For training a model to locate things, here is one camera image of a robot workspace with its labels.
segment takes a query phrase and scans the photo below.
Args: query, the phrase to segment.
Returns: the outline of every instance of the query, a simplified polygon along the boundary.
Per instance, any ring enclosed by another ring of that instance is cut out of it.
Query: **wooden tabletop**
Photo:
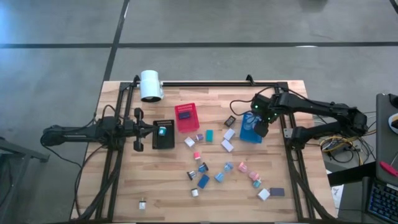
[[[306,96],[304,82],[287,81],[289,88]],[[100,116],[105,105],[116,106],[120,82],[104,82],[99,98],[97,114]],[[123,161],[119,178],[118,194],[114,210],[114,222],[274,222],[297,221],[294,198],[286,163],[284,141],[280,122],[269,126],[268,135],[262,144],[251,144],[239,140],[242,117],[232,128],[236,134],[230,140],[234,150],[228,153],[222,146],[224,133],[228,128],[224,122],[230,115],[229,102],[232,100],[250,100],[262,87],[165,87],[165,98],[158,103],[143,103],[136,88],[132,108],[140,107],[144,111],[144,121],[152,124],[154,120],[175,119],[174,106],[195,103],[200,128],[198,131],[182,134],[175,130],[175,148],[169,150],[152,149],[152,134],[144,143],[144,152],[133,150],[135,138],[128,138],[124,147]],[[271,96],[273,89],[262,92]],[[237,113],[249,110],[249,103],[235,103]],[[113,115],[107,110],[106,115]],[[314,125],[310,114],[295,113],[297,126]],[[188,136],[205,134],[207,129],[214,131],[213,142],[196,143],[191,149],[184,143]],[[99,144],[88,146],[87,156]],[[198,151],[207,163],[207,175],[210,181],[199,196],[193,198],[191,189],[197,187],[200,175],[191,181],[187,171],[197,170],[193,152]],[[83,170],[78,189],[78,199],[82,211],[92,202],[98,193],[103,174],[106,150],[100,149]],[[307,146],[303,150],[310,188],[319,202],[333,216],[336,210],[326,176],[326,169],[318,147]],[[214,176],[223,170],[225,162],[235,166],[232,172],[218,183]],[[262,185],[259,189],[252,186],[247,174],[237,170],[244,162],[250,170],[258,172]],[[262,189],[282,187],[285,197],[269,197],[265,202],[257,198]],[[139,201],[146,200],[146,210],[139,210]],[[303,210],[306,211],[303,193],[300,193]],[[108,211],[109,197],[106,198],[104,214]],[[76,217],[75,209],[72,218]]]

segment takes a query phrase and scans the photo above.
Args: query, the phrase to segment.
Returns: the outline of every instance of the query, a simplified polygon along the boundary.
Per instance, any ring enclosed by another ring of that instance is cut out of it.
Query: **red plastic basket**
[[[175,119],[177,120],[177,128],[181,133],[187,133],[199,129],[197,108],[194,103],[189,103],[186,105],[177,105],[174,107],[174,111],[175,111]],[[190,112],[189,118],[185,119],[178,118],[179,113],[187,111]]]

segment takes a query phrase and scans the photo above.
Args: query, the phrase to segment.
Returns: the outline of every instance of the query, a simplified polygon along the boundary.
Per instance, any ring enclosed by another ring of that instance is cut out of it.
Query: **white block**
[[[191,193],[192,193],[192,197],[197,197],[199,195],[198,189],[192,189]]]
[[[187,137],[187,138],[185,139],[185,143],[186,143],[189,147],[192,147],[192,146],[195,144],[195,141],[192,140],[192,138]]]
[[[140,201],[139,202],[139,209],[140,210],[145,210],[145,207],[146,207],[146,202]]]
[[[231,128],[224,134],[224,138],[230,140],[232,136],[235,134],[235,131]]]
[[[262,189],[259,194],[257,194],[259,199],[265,201],[269,197],[269,192],[267,189]]]
[[[226,139],[224,139],[224,141],[223,141],[221,144],[224,146],[224,148],[225,148],[228,152],[231,152],[232,149],[234,149],[234,147],[231,145],[231,143],[229,143],[229,141],[226,140]]]

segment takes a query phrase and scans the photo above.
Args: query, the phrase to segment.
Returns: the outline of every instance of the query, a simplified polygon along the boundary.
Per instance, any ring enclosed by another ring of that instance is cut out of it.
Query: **pink cube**
[[[247,171],[248,171],[248,167],[247,167],[246,165],[244,165],[243,162],[241,162],[241,163],[239,164],[238,169],[239,169],[240,171],[242,171],[242,172],[247,172]]]
[[[194,152],[194,153],[193,153],[193,158],[194,158],[195,160],[200,159],[200,153],[199,153],[199,152]]]
[[[256,181],[256,180],[260,177],[260,175],[259,175],[258,173],[256,173],[256,172],[252,171],[252,172],[249,173],[249,177],[250,177],[253,181]]]

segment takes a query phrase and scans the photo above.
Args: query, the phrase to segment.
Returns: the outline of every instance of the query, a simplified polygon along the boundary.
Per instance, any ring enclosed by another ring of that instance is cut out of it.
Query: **gray floor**
[[[3,0],[1,44],[112,43],[123,0]],[[398,41],[387,0],[131,0],[120,43]],[[46,152],[51,124],[91,119],[110,49],[0,49],[0,136]],[[398,47],[118,49],[110,80],[145,69],[163,80],[305,80],[314,100],[374,111],[376,93],[396,90]],[[374,146],[374,136],[368,138]],[[81,163],[84,144],[55,147]],[[345,167],[356,166],[353,161]],[[77,166],[55,156],[31,163],[14,223],[68,220]],[[345,194],[344,208],[360,195]],[[343,218],[355,219],[345,213]]]

